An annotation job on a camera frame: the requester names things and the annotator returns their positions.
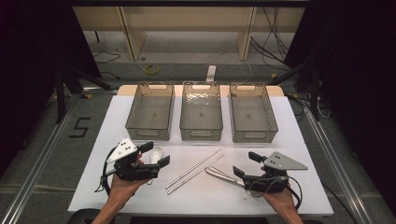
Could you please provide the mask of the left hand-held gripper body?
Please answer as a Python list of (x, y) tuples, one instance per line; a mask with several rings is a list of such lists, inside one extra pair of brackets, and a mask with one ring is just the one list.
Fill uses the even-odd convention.
[(107, 176), (117, 175), (121, 180), (136, 181), (157, 178), (161, 167), (156, 164), (138, 162), (139, 153), (131, 139), (123, 138), (106, 158), (106, 163), (113, 163), (113, 169)]

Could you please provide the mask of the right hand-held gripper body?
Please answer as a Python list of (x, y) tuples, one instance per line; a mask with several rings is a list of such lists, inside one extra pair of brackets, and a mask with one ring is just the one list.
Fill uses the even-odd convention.
[(289, 183), (289, 170), (307, 170), (308, 167), (280, 152), (274, 152), (259, 162), (264, 167), (264, 174), (246, 175), (242, 179), (245, 189), (265, 193), (279, 193)]

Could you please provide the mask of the white ceramic spoon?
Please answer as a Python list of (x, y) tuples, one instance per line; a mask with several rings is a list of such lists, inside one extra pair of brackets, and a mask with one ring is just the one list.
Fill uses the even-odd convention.
[(160, 147), (154, 147), (149, 154), (151, 164), (156, 164), (163, 156), (163, 150)]

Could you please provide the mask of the silver metal utensil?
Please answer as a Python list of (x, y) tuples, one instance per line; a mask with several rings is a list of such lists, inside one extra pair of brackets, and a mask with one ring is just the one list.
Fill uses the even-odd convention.
[(241, 187), (245, 186), (245, 184), (244, 184), (244, 182), (242, 180), (229, 177), (229, 176), (227, 176), (226, 174), (224, 174), (222, 171), (218, 170), (215, 167), (208, 167), (208, 168), (205, 169), (205, 171), (208, 174), (213, 175), (214, 177), (220, 178), (220, 179), (228, 181), (230, 183), (234, 183), (234, 184), (239, 185)]

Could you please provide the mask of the smoky clear plastic bin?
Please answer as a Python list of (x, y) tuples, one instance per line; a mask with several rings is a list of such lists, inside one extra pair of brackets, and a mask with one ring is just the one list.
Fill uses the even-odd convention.
[(232, 83), (229, 106), (234, 143), (272, 143), (278, 127), (266, 86)]
[(223, 130), (217, 82), (183, 83), (179, 129), (183, 141), (219, 141)]
[(171, 82), (140, 82), (125, 128), (133, 140), (168, 141), (175, 91)]

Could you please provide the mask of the person's left hand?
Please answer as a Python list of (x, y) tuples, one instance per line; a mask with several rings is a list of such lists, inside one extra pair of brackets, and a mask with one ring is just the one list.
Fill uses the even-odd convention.
[(148, 182), (147, 179), (137, 181), (121, 180), (117, 175), (113, 175), (110, 198), (131, 198), (136, 191)]

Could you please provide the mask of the person's right hand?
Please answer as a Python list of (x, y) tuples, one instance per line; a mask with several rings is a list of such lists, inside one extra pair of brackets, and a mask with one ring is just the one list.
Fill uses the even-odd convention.
[(280, 216), (291, 217), (297, 215), (292, 194), (288, 189), (283, 189), (279, 193), (264, 193), (263, 198)]

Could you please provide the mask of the dark rounded object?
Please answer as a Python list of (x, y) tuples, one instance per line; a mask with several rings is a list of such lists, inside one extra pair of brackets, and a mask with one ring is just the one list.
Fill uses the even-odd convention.
[(99, 215), (99, 213), (100, 209), (80, 209), (69, 218), (67, 224), (92, 224), (92, 222)]

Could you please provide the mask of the yellow tape roll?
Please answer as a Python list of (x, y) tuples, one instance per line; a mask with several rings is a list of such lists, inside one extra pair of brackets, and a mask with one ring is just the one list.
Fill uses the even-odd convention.
[(145, 73), (148, 76), (154, 76), (160, 71), (160, 66), (158, 64), (149, 64), (145, 67)]

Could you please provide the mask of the black metal stand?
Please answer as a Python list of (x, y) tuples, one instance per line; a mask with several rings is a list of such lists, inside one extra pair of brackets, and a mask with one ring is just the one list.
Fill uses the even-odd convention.
[(55, 84), (56, 84), (56, 96), (57, 96), (57, 107), (58, 107), (58, 115), (57, 115), (57, 124), (60, 124), (63, 120), (66, 112), (66, 105), (64, 100), (64, 86), (69, 89), (72, 94), (82, 94), (83, 87), (78, 81), (80, 78), (86, 79), (92, 84), (107, 90), (112, 91), (113, 88), (106, 84), (104, 81), (99, 80), (97, 77), (93, 77), (90, 74), (84, 72), (83, 70), (71, 66), (65, 65), (61, 67), (55, 73)]
[(282, 82), (298, 75), (299, 78), (296, 81), (296, 90), (309, 88), (310, 90), (310, 106), (309, 110), (314, 116), (316, 121), (319, 121), (319, 109), (318, 109), (318, 71), (315, 68), (315, 61), (308, 57), (302, 64), (292, 68), (289, 72), (284, 74), (282, 77), (276, 78), (275, 80), (268, 83), (268, 86), (277, 86)]

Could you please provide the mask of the white power strip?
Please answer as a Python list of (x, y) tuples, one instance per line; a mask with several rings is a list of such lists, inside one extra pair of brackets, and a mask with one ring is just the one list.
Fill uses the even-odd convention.
[(215, 79), (216, 69), (217, 67), (215, 65), (208, 66), (207, 75), (206, 75), (207, 81), (211, 82)]

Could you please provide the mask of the black curtain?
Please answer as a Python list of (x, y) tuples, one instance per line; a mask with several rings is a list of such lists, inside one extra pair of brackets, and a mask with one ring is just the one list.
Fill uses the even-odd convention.
[(286, 64), (320, 44), (320, 94), (396, 216), (396, 0), (307, 0)]
[(0, 0), (0, 177), (67, 65), (100, 76), (67, 0)]

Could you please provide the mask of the aluminium floor rail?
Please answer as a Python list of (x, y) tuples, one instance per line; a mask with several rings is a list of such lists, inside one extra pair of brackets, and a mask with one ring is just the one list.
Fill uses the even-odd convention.
[(48, 160), (62, 135), (62, 132), (64, 131), (65, 125), (69, 121), (70, 114), (73, 112), (74, 107), (74, 102), (68, 105), (66, 107), (64, 117), (52, 129), (51, 134), (40, 151), (39, 156), (35, 160), (34, 165), (29, 169), (28, 176), (26, 176), (23, 183), (18, 187), (16, 196), (11, 201), (5, 215), (0, 219), (1, 224), (17, 223), (24, 207), (35, 189), (38, 179), (42, 175), (42, 172), (44, 171)]
[(374, 224), (361, 196), (349, 179), (347, 170), (336, 155), (332, 144), (320, 122), (316, 121), (315, 117), (310, 111), (307, 112), (306, 117), (321, 145), (322, 150), (324, 151), (324, 155), (330, 164), (330, 167), (332, 168), (338, 184), (346, 197), (353, 217), (356, 219), (358, 224)]

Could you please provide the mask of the light wooden desk frame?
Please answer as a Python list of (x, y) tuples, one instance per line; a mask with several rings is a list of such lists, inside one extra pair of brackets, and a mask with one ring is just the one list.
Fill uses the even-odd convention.
[(84, 31), (122, 31), (135, 60), (150, 31), (235, 32), (239, 57), (248, 56), (251, 34), (270, 30), (267, 18), (277, 20), (281, 33), (294, 33), (302, 7), (75, 7)]

